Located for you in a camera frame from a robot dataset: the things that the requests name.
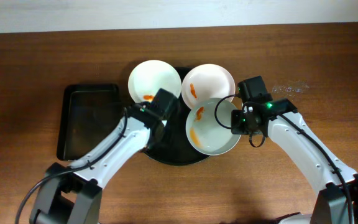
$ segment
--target cable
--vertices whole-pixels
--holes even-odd
[[[347,214],[349,216],[349,223],[353,224],[353,204],[352,204],[351,194],[350,194],[349,188],[348,188],[348,186],[347,186],[347,184],[346,184],[346,182],[345,182],[345,180],[344,180],[339,168],[337,166],[335,166],[334,162],[328,156],[327,152],[312,137],[310,137],[310,135],[305,133],[305,130],[299,128],[296,124],[294,124],[286,116],[284,116],[282,114],[278,114],[278,115],[280,117],[282,117],[286,122],[288,122],[291,126],[293,126],[299,132],[299,134],[304,135],[304,137],[306,137],[309,141],[311,141],[320,150],[320,152],[324,155],[324,157],[329,162],[329,165],[334,169],[334,173],[338,176],[338,178],[341,181],[341,184],[343,186],[343,189],[345,191],[346,202],[347,202]]]
[[[218,120],[218,116],[216,115],[216,113],[218,112],[218,106],[227,98],[230,98],[230,97],[235,97],[235,96],[238,96],[237,94],[233,94],[233,95],[229,95],[229,96],[225,96],[224,98],[221,98],[221,100],[219,100],[219,102],[217,103],[217,105],[215,106],[215,120],[216,122],[218,122],[218,124],[226,129],[232,129],[231,127],[228,127],[224,124],[222,124],[219,120]]]
[[[125,130],[127,129],[127,124],[128,124],[128,114],[127,114],[127,110],[126,108],[124,108],[124,127],[119,135],[119,137],[111,144],[111,146],[108,147],[107,150],[105,150],[104,153],[102,153],[98,158],[96,158],[94,161],[89,162],[82,166],[82,167],[78,167],[78,168],[70,168],[68,170],[65,170],[63,172],[57,173],[57,174],[52,174],[49,175],[47,177],[44,177],[42,180],[38,181],[30,190],[29,192],[25,195],[25,197],[23,198],[23,201],[21,202],[21,204],[19,205],[19,208],[17,209],[17,213],[16,213],[16,217],[15,217],[15,224],[19,224],[20,221],[20,215],[22,214],[24,205],[27,203],[28,199],[31,197],[31,195],[40,187],[42,186],[44,183],[56,178],[56,177],[60,177],[62,175],[67,175],[67,174],[72,174],[74,172],[86,169],[86,168],[91,168],[92,165],[94,165],[95,163],[97,163],[101,158],[103,158],[107,153],[109,153],[109,151],[121,140],[121,138],[124,136]]]

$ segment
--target brown tabletop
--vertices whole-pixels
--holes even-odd
[[[358,23],[0,34],[0,223],[13,223],[24,195],[57,161],[64,88],[117,83],[130,102],[128,76],[149,59],[215,63],[236,83],[262,75],[273,97],[292,100],[358,171]],[[302,91],[286,92],[293,85]],[[254,149],[243,136],[228,153],[191,166],[134,155],[104,190],[100,222],[248,223],[311,213],[315,200],[282,149],[271,140]]]

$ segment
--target orange stain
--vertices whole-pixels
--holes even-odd
[[[204,106],[200,107],[198,110],[197,110],[197,118],[196,118],[196,121],[199,121],[202,119],[203,117],[203,113],[204,113]]]
[[[194,98],[196,98],[196,100],[197,100],[197,95],[196,95],[196,90],[194,89],[194,84],[190,84],[190,91],[191,91],[191,94],[194,96]]]
[[[144,95],[143,99],[152,101],[154,99],[154,96],[152,96],[152,95]]]
[[[194,128],[190,128],[190,138],[197,147],[201,147],[200,140],[198,140],[198,137],[197,137],[197,134],[196,134],[196,131],[194,130]]]

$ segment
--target white plate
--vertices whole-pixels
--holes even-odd
[[[219,100],[220,98],[211,98],[197,104],[186,120],[186,135],[190,144],[197,151],[210,156],[229,151],[241,137],[239,134],[231,134],[230,129],[223,128],[216,122],[214,112]],[[197,111],[201,107],[204,108],[204,112],[201,114],[201,119],[197,119]],[[232,103],[224,100],[219,105],[216,115],[222,124],[230,126],[231,111],[236,109]]]
[[[166,62],[159,60],[142,62],[129,75],[129,94],[135,103],[151,101],[144,99],[144,96],[155,96],[160,88],[173,93],[176,97],[180,96],[179,74]]]
[[[191,93],[193,84],[195,95]],[[219,65],[205,64],[193,68],[183,80],[181,95],[186,105],[194,105],[210,98],[223,98],[236,92],[236,84],[231,74]]]

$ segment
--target wooden table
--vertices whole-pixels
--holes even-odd
[[[64,88],[118,83],[130,102],[128,76],[149,59],[215,63],[236,83],[262,75],[269,91],[307,85],[289,99],[358,171],[358,23],[0,34],[0,223],[13,222],[23,196],[57,161]],[[311,213],[315,199],[283,150],[270,140],[254,149],[244,136],[228,153],[186,167],[136,154],[103,192],[100,221],[252,223]]]

